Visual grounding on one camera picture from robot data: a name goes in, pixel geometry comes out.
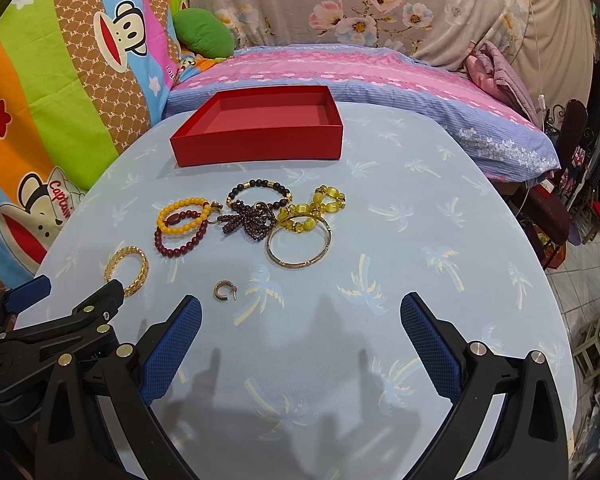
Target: table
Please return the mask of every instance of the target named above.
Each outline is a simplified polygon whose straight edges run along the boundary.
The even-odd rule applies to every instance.
[[[190,114],[159,123],[107,170],[62,229],[40,267],[52,293],[18,326],[66,316],[104,284],[117,249],[142,248],[148,279],[112,324],[120,342],[136,342],[185,294],[201,301],[202,328],[152,409],[202,480],[402,478],[451,406],[400,324],[400,301],[413,290],[467,340],[516,357],[544,352],[569,434],[576,385],[567,335],[505,203],[433,120],[377,105],[338,109],[345,125],[338,161],[178,168],[168,139]],[[155,251],[161,208],[189,196],[224,202],[252,178],[285,184],[296,203],[321,184],[346,194],[346,208],[327,216],[333,242],[320,262],[283,269],[263,243],[243,231],[225,236],[218,226],[183,258]],[[240,196],[247,203],[276,197],[264,189]],[[318,228],[276,239],[278,256],[297,261],[322,243]],[[126,258],[114,276],[129,283],[136,272],[138,263]],[[219,280],[237,285],[237,301],[214,299]],[[464,472],[477,466],[501,403],[492,403]],[[125,465],[138,474],[106,417]]]

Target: orange stripe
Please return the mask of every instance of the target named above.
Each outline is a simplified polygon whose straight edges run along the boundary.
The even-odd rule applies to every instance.
[[[1,99],[5,101],[11,122],[5,137],[0,139],[0,188],[13,203],[18,203],[22,177],[32,171],[46,177],[54,166],[31,117],[18,73],[0,43]]]

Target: chair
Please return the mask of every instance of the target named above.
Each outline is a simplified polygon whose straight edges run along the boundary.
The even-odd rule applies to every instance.
[[[561,168],[565,168],[570,163],[573,152],[582,138],[587,118],[587,109],[580,101],[576,99],[569,101],[555,147]],[[557,184],[560,182],[563,171],[556,171],[551,178],[551,181],[556,185],[555,192],[557,192]],[[540,185],[529,190],[520,187],[512,195],[511,201],[519,212],[527,216],[545,232],[550,239],[547,245],[551,242],[555,245],[553,253],[549,258],[546,258],[545,263],[542,265],[543,269],[547,268],[554,259],[558,248],[569,237],[569,227],[571,225],[569,211],[556,194],[549,194]]]

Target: blue gripper pad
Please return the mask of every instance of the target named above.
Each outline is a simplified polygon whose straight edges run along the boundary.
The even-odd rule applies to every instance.
[[[20,314],[31,305],[44,300],[50,293],[51,282],[48,277],[41,274],[30,282],[10,290],[7,301],[4,302],[4,309],[12,314]]]
[[[461,367],[412,294],[402,298],[400,320],[440,397],[453,404],[462,394]]]
[[[142,367],[140,396],[147,406],[169,389],[201,324],[202,306],[191,297]]]

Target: open box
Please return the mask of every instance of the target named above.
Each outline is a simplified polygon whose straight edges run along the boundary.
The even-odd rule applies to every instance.
[[[213,95],[171,136],[179,166],[338,159],[342,120],[327,86],[267,86]]]

